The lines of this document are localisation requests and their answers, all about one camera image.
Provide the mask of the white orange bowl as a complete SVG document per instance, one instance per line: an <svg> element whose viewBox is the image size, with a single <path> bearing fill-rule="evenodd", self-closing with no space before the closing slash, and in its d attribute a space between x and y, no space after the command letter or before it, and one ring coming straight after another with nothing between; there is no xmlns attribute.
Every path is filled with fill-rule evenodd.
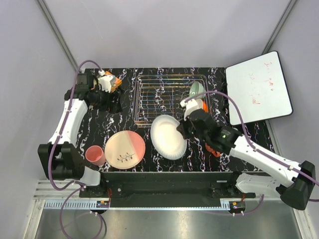
<svg viewBox="0 0 319 239"><path fill-rule="evenodd" d="M204 100L202 100L201 102L202 102L202 109L207 113L208 112L207 104L205 103Z"/></svg>

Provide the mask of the white scalloped plate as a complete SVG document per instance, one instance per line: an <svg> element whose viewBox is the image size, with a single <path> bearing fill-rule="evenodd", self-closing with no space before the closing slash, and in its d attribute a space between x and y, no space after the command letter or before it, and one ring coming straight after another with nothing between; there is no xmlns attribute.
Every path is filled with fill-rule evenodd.
<svg viewBox="0 0 319 239"><path fill-rule="evenodd" d="M183 157L187 149L187 141L177 131L179 122L172 116L160 115L151 125L151 141L157 152L169 160Z"/></svg>

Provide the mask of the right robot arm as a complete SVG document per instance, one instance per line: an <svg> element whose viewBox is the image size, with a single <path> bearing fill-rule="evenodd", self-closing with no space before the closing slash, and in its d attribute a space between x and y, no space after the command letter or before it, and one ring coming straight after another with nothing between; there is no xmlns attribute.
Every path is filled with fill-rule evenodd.
<svg viewBox="0 0 319 239"><path fill-rule="evenodd" d="M176 129L184 139L198 138L215 152L242 159L267 173L266 177L251 183L240 175L226 185L229 196L270 192L294 209L306 209L317 182L316 168L311 162L283 158L253 143L237 129L219 126L204 110L195 110L181 119Z"/></svg>

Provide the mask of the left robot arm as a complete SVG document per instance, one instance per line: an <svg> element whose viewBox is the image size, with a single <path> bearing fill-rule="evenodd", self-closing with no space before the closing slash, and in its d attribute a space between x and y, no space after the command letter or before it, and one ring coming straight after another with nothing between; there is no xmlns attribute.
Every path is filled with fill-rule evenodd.
<svg viewBox="0 0 319 239"><path fill-rule="evenodd" d="M96 197L107 193L108 185L101 181L101 174L85 166L77 151L77 134L89 109L112 114L121 112L121 84L122 80L108 71L100 71L98 77L85 73L76 76L74 86L64 95L63 113L53 136L37 150L45 176L51 183L69 180L90 186Z"/></svg>

